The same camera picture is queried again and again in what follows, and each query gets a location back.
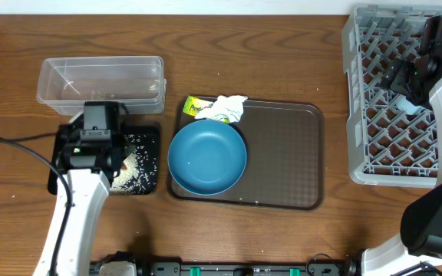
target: clear plastic container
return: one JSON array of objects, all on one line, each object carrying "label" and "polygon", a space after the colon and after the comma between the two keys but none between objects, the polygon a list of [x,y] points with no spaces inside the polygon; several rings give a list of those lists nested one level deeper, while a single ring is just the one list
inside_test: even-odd
[{"label": "clear plastic container", "polygon": [[63,116],[74,116],[90,100],[113,100],[131,114],[165,107],[161,57],[63,57],[42,64],[37,100]]}]

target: dish rack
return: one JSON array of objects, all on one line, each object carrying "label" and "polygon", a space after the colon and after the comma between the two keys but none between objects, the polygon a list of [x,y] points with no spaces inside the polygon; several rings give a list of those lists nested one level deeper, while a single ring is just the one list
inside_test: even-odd
[{"label": "dish rack", "polygon": [[357,184],[433,188],[438,171],[434,113],[407,115],[399,94],[380,88],[395,58],[413,61],[425,21],[442,8],[361,5],[342,30],[348,76],[349,174]]}]

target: wood grain surface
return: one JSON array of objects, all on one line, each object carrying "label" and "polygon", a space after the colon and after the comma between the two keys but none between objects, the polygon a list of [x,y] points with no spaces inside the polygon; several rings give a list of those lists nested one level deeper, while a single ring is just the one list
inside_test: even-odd
[{"label": "wood grain surface", "polygon": [[[55,131],[68,120],[37,102],[46,58],[159,55],[167,105],[160,179],[153,195],[111,196],[92,259],[117,250],[146,259],[208,263],[302,263],[324,252],[343,259],[398,232],[404,208],[425,189],[360,186],[348,175],[341,29],[347,16],[0,15],[0,135]],[[325,115],[325,201],[314,212],[179,201],[166,190],[176,106],[188,94],[245,94],[311,103]],[[50,158],[52,138],[25,145]],[[0,145],[0,275],[28,275],[41,254],[55,198],[48,169]]]}]

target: plastic grid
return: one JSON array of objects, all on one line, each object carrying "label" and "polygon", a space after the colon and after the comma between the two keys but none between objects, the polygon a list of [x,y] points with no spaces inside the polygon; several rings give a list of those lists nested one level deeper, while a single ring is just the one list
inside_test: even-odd
[{"label": "plastic grid", "polygon": [[384,71],[395,58],[418,57],[421,33],[413,25],[391,23],[378,28],[360,27],[361,64],[364,79],[363,120],[367,125],[363,173],[393,176],[437,176],[437,136],[434,114],[422,108],[407,115],[397,108],[399,94],[380,88]]}]

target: brown serving tray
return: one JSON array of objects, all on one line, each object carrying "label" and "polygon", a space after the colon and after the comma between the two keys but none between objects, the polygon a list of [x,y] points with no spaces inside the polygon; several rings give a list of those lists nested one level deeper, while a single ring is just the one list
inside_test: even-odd
[{"label": "brown serving tray", "polygon": [[[198,97],[215,101],[215,97]],[[194,121],[176,114],[175,133]],[[313,210],[324,198],[324,118],[307,103],[247,100],[238,123],[230,124],[245,140],[248,162],[242,178],[217,195],[186,191],[168,175],[167,188],[177,199],[258,207]]]}]

